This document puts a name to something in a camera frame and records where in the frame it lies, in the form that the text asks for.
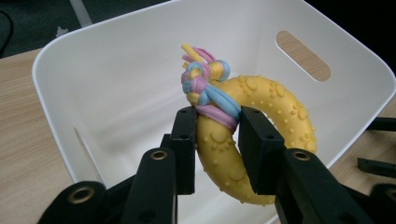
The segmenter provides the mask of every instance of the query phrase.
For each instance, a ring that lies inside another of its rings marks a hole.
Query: dog chew toy
[[[303,104],[274,80],[261,76],[228,79],[230,66],[204,49],[181,46],[186,71],[181,83],[198,118],[196,143],[204,170],[221,191],[241,203],[267,205],[273,195],[253,192],[233,133],[239,122],[241,105],[256,108],[271,119],[285,139],[285,147],[317,151],[314,128]]]

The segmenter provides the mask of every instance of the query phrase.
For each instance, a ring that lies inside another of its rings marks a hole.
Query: colorful rope knot
[[[227,93],[209,83],[223,82],[230,75],[230,66],[204,49],[182,45],[186,71],[181,75],[181,84],[187,100],[198,113],[205,115],[235,132],[239,123],[241,106]]]

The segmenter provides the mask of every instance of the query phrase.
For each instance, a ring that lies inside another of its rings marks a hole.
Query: wooden table
[[[32,81],[38,52],[0,60],[0,223],[37,223],[72,184]],[[396,117],[396,97],[380,116]],[[373,184],[396,184],[360,171],[357,157],[396,163],[396,133],[365,132],[330,169],[342,184],[366,194]]]

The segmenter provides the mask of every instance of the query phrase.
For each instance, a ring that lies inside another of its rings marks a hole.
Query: black plastic bracket
[[[276,164],[285,150],[285,140],[274,125],[257,109],[242,106],[238,146],[250,179],[257,194],[276,194],[276,179],[279,176]]]
[[[120,224],[177,223],[176,157],[168,148],[147,151],[139,164]]]
[[[288,211],[299,210],[301,218],[296,222],[295,212],[283,212],[282,223],[374,223],[315,154],[292,148],[282,159],[280,183],[286,186],[278,188],[276,210],[285,211],[286,205]]]
[[[358,168],[365,173],[396,178],[396,164],[358,158]]]
[[[177,111],[172,133],[165,134],[161,147],[175,151],[177,158],[177,194],[195,192],[196,110],[188,106]]]
[[[395,185],[377,184],[371,189],[369,195],[344,187],[375,223],[389,223],[390,220],[396,220]]]
[[[39,219],[39,224],[103,223],[106,210],[102,201],[105,186],[95,181],[81,181],[64,189]]]
[[[377,117],[366,130],[396,132],[396,119]]]

